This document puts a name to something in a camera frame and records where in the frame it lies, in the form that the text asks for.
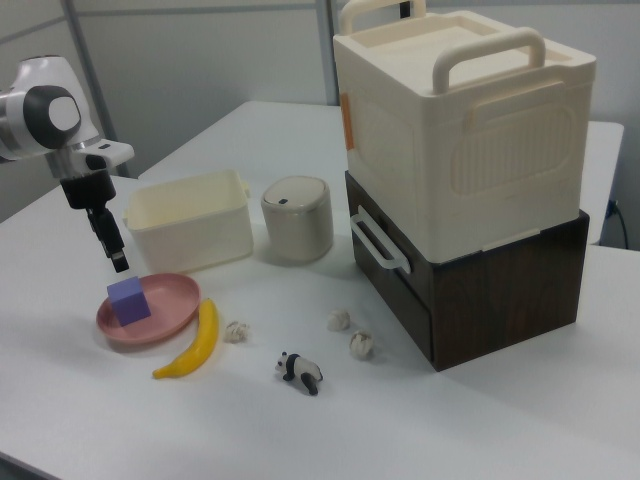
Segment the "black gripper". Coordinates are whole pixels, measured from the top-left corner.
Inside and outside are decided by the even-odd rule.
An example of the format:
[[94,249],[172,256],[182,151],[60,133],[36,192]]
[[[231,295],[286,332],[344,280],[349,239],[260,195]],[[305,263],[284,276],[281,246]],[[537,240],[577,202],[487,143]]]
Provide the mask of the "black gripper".
[[72,209],[87,209],[91,228],[115,271],[126,271],[124,242],[112,213],[105,208],[106,203],[116,196],[108,171],[99,170],[81,177],[62,179],[60,185]]

